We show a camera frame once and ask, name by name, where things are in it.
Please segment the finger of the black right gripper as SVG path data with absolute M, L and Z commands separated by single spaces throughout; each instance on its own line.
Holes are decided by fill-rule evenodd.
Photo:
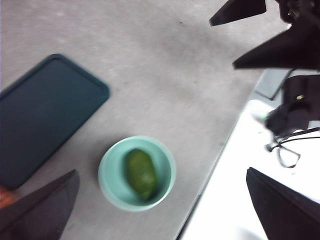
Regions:
M 236 59 L 235 69 L 320 69 L 320 26 L 299 17 L 291 27 Z
M 211 27 L 265 13 L 264 0 L 228 0 L 210 19 Z

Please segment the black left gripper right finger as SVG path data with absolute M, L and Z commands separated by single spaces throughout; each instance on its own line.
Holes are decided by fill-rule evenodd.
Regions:
M 320 204 L 253 167 L 247 169 L 249 195 L 269 240 L 318 240 Z

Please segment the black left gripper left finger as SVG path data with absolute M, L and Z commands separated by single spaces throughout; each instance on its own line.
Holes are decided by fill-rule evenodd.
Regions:
M 80 187 L 77 170 L 0 210 L 2 240 L 59 240 Z

